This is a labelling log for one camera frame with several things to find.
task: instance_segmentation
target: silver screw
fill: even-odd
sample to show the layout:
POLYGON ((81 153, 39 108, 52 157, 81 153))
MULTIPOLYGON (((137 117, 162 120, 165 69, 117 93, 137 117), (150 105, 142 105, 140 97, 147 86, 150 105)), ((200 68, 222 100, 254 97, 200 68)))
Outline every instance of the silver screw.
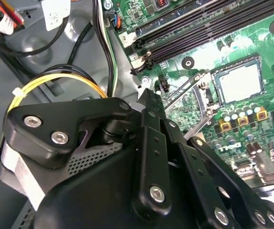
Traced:
POLYGON ((51 140, 56 144, 64 145, 69 141, 69 137, 62 131, 55 131, 51 135, 51 140))
POLYGON ((199 146, 202 146, 203 145, 203 143, 202 143, 202 141, 200 141, 200 140, 196 140, 196 143, 199 145, 199 146))
POLYGON ((32 128, 37 128, 42 125, 42 121, 36 116, 27 116, 24 118, 23 122, 26 124, 26 126, 32 128))
POLYGON ((227 215, 219 208, 214 209, 215 217, 218 219, 218 221, 227 226, 229 224, 229 220, 227 218, 227 215))
POLYGON ((172 121, 170 121, 169 124, 170 124, 171 127, 174 127, 174 128, 176 127, 176 124, 172 121))
POLYGON ((265 218, 263 217, 263 215, 261 215, 259 211, 255 211, 255 215, 262 224, 266 224, 265 218))
POLYGON ((129 106, 123 102, 120 103, 120 107, 124 110, 128 110, 129 109, 129 106))
POLYGON ((165 201, 165 193, 160 187, 152 186, 150 188, 150 195, 158 203, 162 203, 165 201))
POLYGON ((141 83, 142 84, 148 84, 150 82, 150 79, 147 76, 144 76, 141 78, 141 83))
POLYGON ((111 10, 113 8, 113 3, 111 0, 105 0, 103 2, 104 9, 111 10))
POLYGON ((156 116, 155 113, 152 112, 152 111, 149 111, 148 114, 149 114, 150 116, 152 116, 153 118, 156 116))
POLYGON ((270 221, 272 221, 274 223, 274 215, 271 212, 267 212, 267 216, 270 219, 270 221))

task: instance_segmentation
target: screw hole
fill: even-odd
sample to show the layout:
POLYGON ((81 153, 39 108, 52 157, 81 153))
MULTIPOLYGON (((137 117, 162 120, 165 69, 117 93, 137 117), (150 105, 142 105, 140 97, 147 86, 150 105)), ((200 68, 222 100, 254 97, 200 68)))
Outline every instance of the screw hole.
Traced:
POLYGON ((28 18, 31 18, 31 15, 29 14, 29 12, 26 12, 26 15, 28 18))

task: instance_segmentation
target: green circuit board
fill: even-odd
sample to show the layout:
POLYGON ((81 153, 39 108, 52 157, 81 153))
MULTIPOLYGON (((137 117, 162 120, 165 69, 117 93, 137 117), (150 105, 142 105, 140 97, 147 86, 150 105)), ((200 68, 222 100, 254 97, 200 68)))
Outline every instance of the green circuit board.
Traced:
MULTIPOLYGON (((115 8, 125 21, 125 26, 120 31, 116 31, 116 35, 132 30, 162 14, 163 11, 148 14, 144 11, 141 1, 122 1, 118 8, 115 8), (132 20, 134 13, 126 8, 128 2, 140 5, 138 20, 132 20)), ((181 2, 172 2, 171 4, 174 4, 172 7, 176 7, 181 2)), ((155 90, 158 82, 168 82, 168 92, 161 90, 161 97, 166 108, 173 102, 173 99, 181 95, 180 99, 166 110, 166 114, 169 119, 178 124, 183 134, 189 133, 199 125, 205 115, 209 116, 210 118, 200 128, 200 136, 230 166, 242 159, 253 158, 247 153, 246 145, 254 142, 257 142, 269 157, 274 154, 273 24, 274 15, 155 64, 151 70, 144 70, 137 74, 137 78, 142 82, 142 88, 155 90), (201 91, 200 88, 203 86, 199 84, 200 81, 197 83, 195 83, 196 80, 191 81, 179 89, 196 74, 201 76, 200 81, 205 82, 206 90, 210 92, 212 100, 210 103, 218 105, 215 111, 211 110, 211 114, 201 111, 200 99, 204 100, 204 96, 196 93, 196 91, 201 91), (193 89, 187 90, 183 94, 188 87, 193 87, 193 89), (230 128, 223 130, 221 126, 225 123, 223 114, 230 114, 252 105, 261 109, 261 115, 254 112, 248 117, 246 116, 246 123, 243 125, 239 119, 231 120, 227 122, 230 128), (247 131, 253 136, 252 139, 247 139, 244 135, 247 131), (230 144, 229 136, 236 144, 230 144), (213 144, 215 140, 221 147, 217 148, 213 144)), ((262 182, 263 180, 252 186, 258 186, 262 182)))
MULTIPOLYGON (((179 6, 181 1, 171 1, 168 4, 166 10, 171 10, 176 6, 179 6)), ((122 31, 132 31, 137 26, 140 26, 153 18, 163 14, 165 9, 157 11, 155 9, 155 3, 152 0, 114 0, 115 12, 122 18, 122 31)))
MULTIPOLYGON (((221 39, 214 40, 201 47, 191 50, 190 52, 171 58, 165 62, 155 66, 153 70, 146 70, 138 77, 147 76, 151 79, 149 87, 159 78, 166 78, 170 84, 170 92, 162 94, 162 98, 168 96, 179 88, 189 77, 202 70, 214 70, 229 63, 236 62, 242 58, 258 54, 261 59, 261 75, 263 82, 263 94, 254 98, 239 101, 235 104, 226 105, 220 109, 229 109, 230 107, 243 107, 245 104, 257 103, 263 106, 267 111, 274 110, 274 34, 269 32, 269 27, 274 21, 271 16, 258 23, 250 25, 232 34, 228 34, 221 39), (237 42, 235 49, 227 49, 221 52, 217 48, 217 42, 223 41, 229 36, 237 42), (182 67, 182 61, 186 57, 194 59, 194 67, 192 70, 185 70, 182 67)), ((195 99, 187 93, 169 112, 169 118, 178 123, 182 131, 187 131, 194 123, 200 121, 198 115, 199 107, 195 103, 195 99)))

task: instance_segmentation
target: capacitor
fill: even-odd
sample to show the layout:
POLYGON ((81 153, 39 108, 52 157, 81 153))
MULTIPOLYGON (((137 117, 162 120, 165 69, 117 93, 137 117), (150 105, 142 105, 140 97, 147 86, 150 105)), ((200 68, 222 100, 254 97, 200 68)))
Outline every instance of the capacitor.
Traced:
POLYGON ((236 120, 238 118, 238 115, 234 111, 229 111, 229 115, 232 120, 236 120))
POLYGON ((253 140, 253 134, 251 133, 250 130, 245 130, 243 132, 243 135, 246 138, 246 140, 248 140, 248 141, 252 141, 253 140))
POLYGON ((255 147, 257 153, 261 153, 263 151, 258 142, 254 142, 253 147, 255 147))
POLYGON ((224 41, 226 45, 232 49, 236 49, 238 47, 238 45, 236 44, 236 42, 233 41, 231 36, 226 37, 224 41))
POLYGON ((241 108, 237 108, 236 113, 240 118, 243 118, 245 116, 245 111, 241 108))
POLYGON ((229 143, 230 145, 236 144, 236 139, 235 139, 234 136, 232 136, 232 135, 228 135, 228 136, 226 137, 226 140, 228 141, 228 143, 229 143))
POLYGON ((247 144, 246 149, 249 155, 255 155, 256 154, 256 149, 252 146, 252 144, 247 144))
POLYGON ((258 105, 255 104, 255 103, 252 103, 252 104, 251 104, 251 109, 252 109, 255 113, 258 113, 258 112, 261 111, 261 107, 258 106, 258 105))
POLYGON ((251 115, 253 110, 249 106, 244 106, 243 110, 245 111, 246 115, 251 115))
POLYGON ((222 118, 225 122, 229 122, 231 120, 231 117, 229 116, 227 112, 222 113, 222 118))
POLYGON ((218 50, 220 50, 221 52, 225 52, 226 46, 224 45, 222 41, 217 42, 217 47, 218 47, 218 50))
POLYGON ((213 144, 213 146, 216 148, 216 149, 221 149, 222 148, 222 145, 220 144, 220 141, 219 140, 213 140, 212 141, 212 144, 213 144))

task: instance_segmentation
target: black plastic bracket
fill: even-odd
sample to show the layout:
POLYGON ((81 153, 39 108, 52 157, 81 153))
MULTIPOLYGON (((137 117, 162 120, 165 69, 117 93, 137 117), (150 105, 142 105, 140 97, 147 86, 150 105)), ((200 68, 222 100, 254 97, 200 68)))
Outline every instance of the black plastic bracket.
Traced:
POLYGON ((155 221, 171 211, 166 138, 160 132, 158 113, 142 111, 140 145, 132 204, 144 220, 155 221))
POLYGON ((186 145, 173 121, 163 120, 162 125, 166 131, 168 152, 172 152, 172 157, 187 176, 187 191, 200 228, 241 228, 225 208, 198 151, 186 145))
POLYGON ((95 129, 102 122, 125 119, 131 113, 131 107, 118 98, 19 106, 8 113, 3 131, 13 150, 44 167, 60 168, 77 147, 80 124, 95 129), (40 118, 42 124, 37 128, 27 126, 24 119, 30 115, 40 118), (64 132, 68 142, 53 142, 55 131, 64 132))
POLYGON ((188 145, 200 154, 210 169, 214 184, 222 187, 231 199, 232 212, 236 221, 246 229, 274 229, 274 211, 238 177, 229 166, 202 139, 192 137, 188 145))

